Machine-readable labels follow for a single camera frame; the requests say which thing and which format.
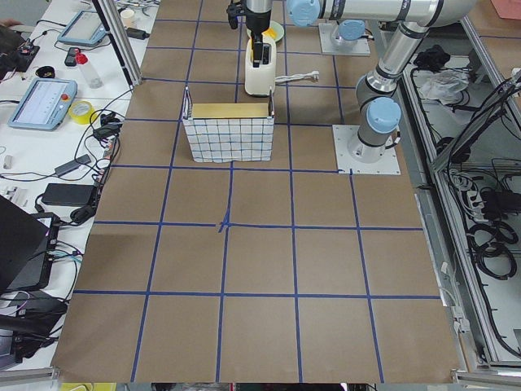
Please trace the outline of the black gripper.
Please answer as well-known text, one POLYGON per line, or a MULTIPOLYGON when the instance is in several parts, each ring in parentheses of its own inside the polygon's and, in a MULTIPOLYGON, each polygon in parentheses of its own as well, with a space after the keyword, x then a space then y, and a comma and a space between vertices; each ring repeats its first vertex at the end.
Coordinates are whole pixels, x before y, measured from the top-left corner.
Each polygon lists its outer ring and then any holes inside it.
POLYGON ((269 27, 267 27, 263 31, 260 31, 259 29, 257 29, 257 30, 253 29, 253 30, 249 31, 251 40, 252 39, 255 40, 255 43, 256 43, 256 47, 255 47, 256 61, 254 64, 252 64, 252 66, 254 68, 259 68, 261 65, 266 65, 269 63, 269 44, 264 43, 264 36, 263 36, 263 32, 265 30, 267 30, 268 28, 269 27))

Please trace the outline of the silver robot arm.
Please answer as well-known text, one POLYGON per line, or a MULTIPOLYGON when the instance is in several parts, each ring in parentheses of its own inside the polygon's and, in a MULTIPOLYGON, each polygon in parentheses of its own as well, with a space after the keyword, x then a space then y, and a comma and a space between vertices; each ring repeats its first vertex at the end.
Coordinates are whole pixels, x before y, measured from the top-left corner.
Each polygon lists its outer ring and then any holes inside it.
POLYGON ((363 38, 366 35, 366 23, 364 20, 342 20, 337 23, 332 39, 334 42, 351 42, 363 38))
POLYGON ((293 24, 307 27, 316 20, 377 20, 399 25, 375 69, 356 88, 360 107, 370 100, 394 95, 397 81, 432 27, 459 21, 475 6, 474 1, 452 0, 354 0, 288 1, 293 24))

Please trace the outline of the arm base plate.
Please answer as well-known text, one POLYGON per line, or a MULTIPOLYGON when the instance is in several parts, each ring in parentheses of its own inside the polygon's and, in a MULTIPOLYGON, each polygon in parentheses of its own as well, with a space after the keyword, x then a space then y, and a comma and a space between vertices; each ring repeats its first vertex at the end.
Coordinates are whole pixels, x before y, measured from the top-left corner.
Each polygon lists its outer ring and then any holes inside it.
POLYGON ((368 147, 358 138, 358 125, 333 125, 337 170, 340 174, 400 175, 394 140, 368 147))
POLYGON ((320 23, 319 37, 325 55, 369 56, 364 20, 343 20, 339 23, 320 23))

